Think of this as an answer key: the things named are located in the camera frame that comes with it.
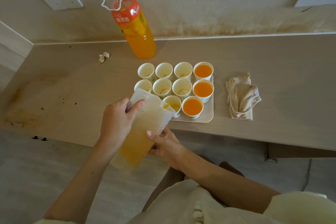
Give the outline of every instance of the forearm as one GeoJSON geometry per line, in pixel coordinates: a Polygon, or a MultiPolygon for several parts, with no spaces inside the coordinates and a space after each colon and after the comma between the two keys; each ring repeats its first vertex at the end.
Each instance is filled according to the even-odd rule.
{"type": "Polygon", "coordinates": [[[94,147],[89,159],[43,218],[85,223],[110,159],[101,152],[100,147],[94,147]]]}
{"type": "Polygon", "coordinates": [[[253,180],[216,166],[189,150],[178,159],[182,172],[207,189],[225,205],[263,213],[280,193],[253,180]]]}

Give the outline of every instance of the tray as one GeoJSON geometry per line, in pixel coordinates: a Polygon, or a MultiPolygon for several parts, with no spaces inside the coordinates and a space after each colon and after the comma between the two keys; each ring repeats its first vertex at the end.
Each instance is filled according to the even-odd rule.
{"type": "MultiPolygon", "coordinates": [[[[192,74],[192,76],[191,76],[191,83],[194,85],[195,82],[196,82],[195,75],[192,74]]],[[[213,75],[210,78],[210,82],[213,83],[213,75]]],[[[183,112],[183,110],[181,110],[180,117],[178,117],[178,118],[172,118],[170,121],[187,121],[187,122],[207,123],[207,122],[211,121],[212,118],[213,118],[213,94],[212,94],[211,98],[209,99],[209,101],[204,104],[203,111],[202,111],[201,115],[197,119],[195,119],[195,120],[190,119],[183,112]]]]}

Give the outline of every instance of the sleeve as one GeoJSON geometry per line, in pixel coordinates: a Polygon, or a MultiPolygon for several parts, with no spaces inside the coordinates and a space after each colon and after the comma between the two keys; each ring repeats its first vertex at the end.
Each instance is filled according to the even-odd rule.
{"type": "Polygon", "coordinates": [[[336,204],[322,194],[291,192],[273,197],[264,215],[288,224],[336,223],[336,204]]]}
{"type": "Polygon", "coordinates": [[[38,222],[35,222],[34,224],[76,224],[76,223],[75,222],[61,221],[61,220],[45,220],[45,219],[42,219],[38,222]]]}

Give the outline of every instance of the orange juice bottle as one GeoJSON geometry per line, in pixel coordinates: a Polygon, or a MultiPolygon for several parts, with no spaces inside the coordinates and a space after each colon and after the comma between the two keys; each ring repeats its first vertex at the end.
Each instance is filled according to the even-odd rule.
{"type": "Polygon", "coordinates": [[[101,5],[112,12],[121,32],[139,59],[151,59],[155,56],[156,45],[152,32],[136,0],[104,0],[101,5]]]}

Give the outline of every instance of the wooden table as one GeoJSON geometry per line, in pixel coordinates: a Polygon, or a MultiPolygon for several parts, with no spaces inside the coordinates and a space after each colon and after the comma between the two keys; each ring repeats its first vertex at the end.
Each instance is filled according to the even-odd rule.
{"type": "Polygon", "coordinates": [[[215,114],[170,128],[336,150],[336,35],[157,41],[140,60],[127,43],[36,45],[0,99],[2,127],[92,146],[107,104],[131,97],[137,68],[181,61],[214,67],[215,114]],[[98,63],[99,54],[111,57],[98,63]],[[262,101],[253,121],[233,120],[225,81],[250,72],[262,101]]]}

